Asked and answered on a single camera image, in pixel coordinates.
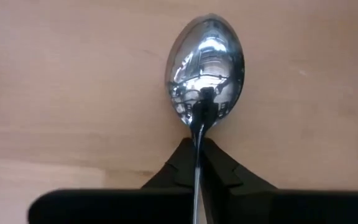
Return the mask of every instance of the spoon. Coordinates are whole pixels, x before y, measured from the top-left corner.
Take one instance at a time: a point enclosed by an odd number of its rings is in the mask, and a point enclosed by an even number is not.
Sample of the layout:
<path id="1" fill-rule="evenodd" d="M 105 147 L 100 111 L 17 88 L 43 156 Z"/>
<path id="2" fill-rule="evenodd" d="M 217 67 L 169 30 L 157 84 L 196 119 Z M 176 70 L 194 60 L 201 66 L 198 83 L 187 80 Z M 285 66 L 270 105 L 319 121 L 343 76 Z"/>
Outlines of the spoon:
<path id="1" fill-rule="evenodd" d="M 179 34 L 167 60 L 165 84 L 193 139 L 195 189 L 193 223 L 201 201 L 200 150 L 207 130 L 236 104 L 244 83 L 244 56 L 233 28 L 215 14 L 193 19 Z"/>

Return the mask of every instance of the wooden table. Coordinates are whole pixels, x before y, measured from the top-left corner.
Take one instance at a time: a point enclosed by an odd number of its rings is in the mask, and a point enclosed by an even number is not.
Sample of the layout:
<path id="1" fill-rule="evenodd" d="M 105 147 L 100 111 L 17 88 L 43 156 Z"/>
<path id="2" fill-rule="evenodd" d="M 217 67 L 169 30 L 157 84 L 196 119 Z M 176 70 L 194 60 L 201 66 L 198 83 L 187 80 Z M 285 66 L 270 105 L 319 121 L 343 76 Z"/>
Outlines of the wooden table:
<path id="1" fill-rule="evenodd" d="M 60 187 L 139 187 L 189 136 L 165 61 L 196 16 L 236 30 L 246 84 L 209 133 L 282 188 L 358 189 L 358 1 L 1 0 L 0 223 Z"/>

